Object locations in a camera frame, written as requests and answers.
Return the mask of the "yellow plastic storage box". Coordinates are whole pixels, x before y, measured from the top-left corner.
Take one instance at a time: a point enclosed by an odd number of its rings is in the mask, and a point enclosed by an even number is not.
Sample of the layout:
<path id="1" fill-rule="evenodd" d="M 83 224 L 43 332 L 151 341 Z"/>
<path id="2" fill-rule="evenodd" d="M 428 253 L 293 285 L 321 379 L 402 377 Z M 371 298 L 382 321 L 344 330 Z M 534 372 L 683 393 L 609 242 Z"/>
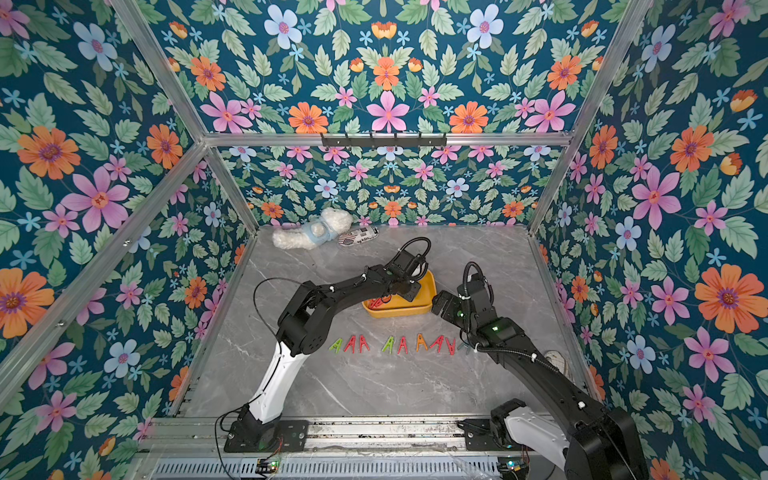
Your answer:
<path id="1" fill-rule="evenodd" d="M 400 295 L 389 295 L 366 300 L 362 305 L 365 311 L 376 319 L 427 314 L 431 311 L 433 298 L 437 295 L 436 282 L 430 270 L 419 281 L 419 286 L 419 292 L 413 300 L 406 300 Z"/>

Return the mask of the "teal grey clothespin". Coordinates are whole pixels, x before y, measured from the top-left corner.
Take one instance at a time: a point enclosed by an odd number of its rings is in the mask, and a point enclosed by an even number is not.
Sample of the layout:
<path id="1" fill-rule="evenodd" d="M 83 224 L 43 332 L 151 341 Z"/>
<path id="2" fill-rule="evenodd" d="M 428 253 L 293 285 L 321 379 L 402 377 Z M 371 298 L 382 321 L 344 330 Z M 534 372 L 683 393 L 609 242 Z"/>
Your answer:
<path id="1" fill-rule="evenodd" d="M 472 347 L 465 340 L 459 340 L 457 350 L 467 354 L 472 351 Z"/>

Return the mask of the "orange clothespin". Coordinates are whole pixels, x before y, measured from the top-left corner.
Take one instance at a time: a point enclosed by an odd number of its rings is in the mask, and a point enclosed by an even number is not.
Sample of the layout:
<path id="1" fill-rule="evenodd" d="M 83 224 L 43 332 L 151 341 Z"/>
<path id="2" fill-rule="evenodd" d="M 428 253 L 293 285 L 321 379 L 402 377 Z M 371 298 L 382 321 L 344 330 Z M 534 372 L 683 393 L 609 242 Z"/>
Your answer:
<path id="1" fill-rule="evenodd" d="M 417 342 L 416 342 L 416 351 L 419 352 L 421 350 L 428 351 L 430 349 L 430 346 L 427 344 L 424 336 L 422 333 L 417 334 Z"/>

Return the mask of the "green clothespin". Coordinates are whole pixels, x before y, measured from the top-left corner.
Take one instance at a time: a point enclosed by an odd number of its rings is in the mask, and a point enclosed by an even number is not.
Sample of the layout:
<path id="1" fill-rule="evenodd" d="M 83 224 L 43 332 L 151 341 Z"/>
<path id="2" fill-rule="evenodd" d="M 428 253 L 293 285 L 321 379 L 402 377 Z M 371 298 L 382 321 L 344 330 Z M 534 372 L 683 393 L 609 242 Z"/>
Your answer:
<path id="1" fill-rule="evenodd" d="M 394 336 L 389 336 L 388 339 L 386 340 L 384 346 L 382 347 L 381 352 L 385 353 L 385 354 L 392 354 L 393 353 L 393 348 L 394 348 L 394 343 L 395 343 L 395 337 Z"/>
<path id="2" fill-rule="evenodd" d="M 344 340 L 342 338 L 339 338 L 329 347 L 329 350 L 335 354 L 339 354 L 342 350 L 343 345 L 344 345 Z"/>

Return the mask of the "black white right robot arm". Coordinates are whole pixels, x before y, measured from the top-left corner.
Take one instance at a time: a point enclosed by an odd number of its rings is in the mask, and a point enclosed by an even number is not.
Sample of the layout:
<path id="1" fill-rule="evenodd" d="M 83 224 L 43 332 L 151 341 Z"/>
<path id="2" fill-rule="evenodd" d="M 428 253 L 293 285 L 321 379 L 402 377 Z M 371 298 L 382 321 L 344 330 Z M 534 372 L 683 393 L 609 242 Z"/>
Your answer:
<path id="1" fill-rule="evenodd" d="M 648 479 L 636 424 L 571 382 L 514 320 L 496 313 L 487 281 L 476 274 L 455 294 L 439 292 L 432 313 L 457 326 L 471 349 L 512 372 L 551 415 L 549 420 L 514 401 L 494 410 L 496 436 L 524 445 L 568 479 Z"/>

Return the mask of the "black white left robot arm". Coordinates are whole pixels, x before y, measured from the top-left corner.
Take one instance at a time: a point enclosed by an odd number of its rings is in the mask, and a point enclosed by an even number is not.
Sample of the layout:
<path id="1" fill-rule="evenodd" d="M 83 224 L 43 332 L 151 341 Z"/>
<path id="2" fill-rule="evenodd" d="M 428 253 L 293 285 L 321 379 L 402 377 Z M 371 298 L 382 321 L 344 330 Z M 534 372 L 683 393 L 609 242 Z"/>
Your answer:
<path id="1" fill-rule="evenodd" d="M 428 272 L 427 253 L 400 248 L 384 264 L 365 267 L 347 280 L 330 284 L 305 281 L 278 317 L 269 367 L 245 407 L 245 417 L 259 425 L 276 421 L 287 394 L 310 355 L 327 341 L 336 314 L 367 300 L 399 295 L 413 300 Z"/>

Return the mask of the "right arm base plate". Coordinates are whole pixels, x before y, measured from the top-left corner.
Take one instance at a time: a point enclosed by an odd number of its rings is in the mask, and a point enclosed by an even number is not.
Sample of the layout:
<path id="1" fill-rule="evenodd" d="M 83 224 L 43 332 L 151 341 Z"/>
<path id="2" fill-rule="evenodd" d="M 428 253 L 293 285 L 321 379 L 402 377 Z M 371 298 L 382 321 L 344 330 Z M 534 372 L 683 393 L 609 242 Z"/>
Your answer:
<path id="1" fill-rule="evenodd" d="M 511 449 L 505 428 L 492 418 L 466 418 L 457 422 L 465 448 L 469 451 L 504 451 Z"/>

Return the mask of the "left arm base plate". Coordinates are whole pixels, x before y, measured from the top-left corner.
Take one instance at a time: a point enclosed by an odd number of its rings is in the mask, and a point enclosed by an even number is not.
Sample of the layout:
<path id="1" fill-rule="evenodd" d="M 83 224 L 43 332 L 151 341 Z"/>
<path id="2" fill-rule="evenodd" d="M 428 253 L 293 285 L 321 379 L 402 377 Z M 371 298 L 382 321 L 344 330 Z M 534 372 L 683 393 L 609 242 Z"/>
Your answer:
<path id="1" fill-rule="evenodd" d="M 309 422 L 279 420 L 266 426 L 258 421 L 235 420 L 224 446 L 226 453 L 301 452 L 308 438 Z"/>

